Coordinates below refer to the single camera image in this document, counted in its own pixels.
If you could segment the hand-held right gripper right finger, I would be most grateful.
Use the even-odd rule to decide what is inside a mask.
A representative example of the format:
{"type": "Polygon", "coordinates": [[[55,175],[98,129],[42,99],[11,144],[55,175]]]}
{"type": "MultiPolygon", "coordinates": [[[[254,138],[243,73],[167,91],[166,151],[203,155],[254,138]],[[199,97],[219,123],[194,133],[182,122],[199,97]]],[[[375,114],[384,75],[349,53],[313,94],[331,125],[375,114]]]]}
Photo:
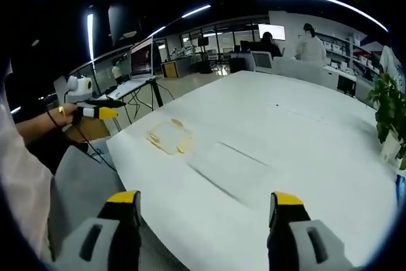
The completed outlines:
{"type": "Polygon", "coordinates": [[[270,270],[354,270],[344,243],[322,221],[312,220],[295,195],[273,192],[267,238],[270,270]]]}

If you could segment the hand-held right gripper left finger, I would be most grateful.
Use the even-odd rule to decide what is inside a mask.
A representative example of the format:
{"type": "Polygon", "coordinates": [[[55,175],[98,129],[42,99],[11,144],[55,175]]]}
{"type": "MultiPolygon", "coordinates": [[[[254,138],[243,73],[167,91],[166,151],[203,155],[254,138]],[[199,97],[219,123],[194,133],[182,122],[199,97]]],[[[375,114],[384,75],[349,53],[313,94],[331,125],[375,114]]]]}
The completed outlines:
{"type": "Polygon", "coordinates": [[[63,242],[59,270],[138,270],[141,249],[141,193],[108,198],[96,218],[88,218],[63,242]]]}

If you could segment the person's left hand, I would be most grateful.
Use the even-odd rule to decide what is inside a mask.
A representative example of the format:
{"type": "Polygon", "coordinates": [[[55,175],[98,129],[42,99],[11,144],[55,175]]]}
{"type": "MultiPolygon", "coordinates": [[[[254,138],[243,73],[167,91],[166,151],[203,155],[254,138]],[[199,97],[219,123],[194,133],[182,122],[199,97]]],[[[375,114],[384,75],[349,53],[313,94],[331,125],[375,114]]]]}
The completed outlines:
{"type": "Polygon", "coordinates": [[[72,123],[77,105],[65,103],[49,111],[51,120],[58,126],[66,126],[72,123]]]}

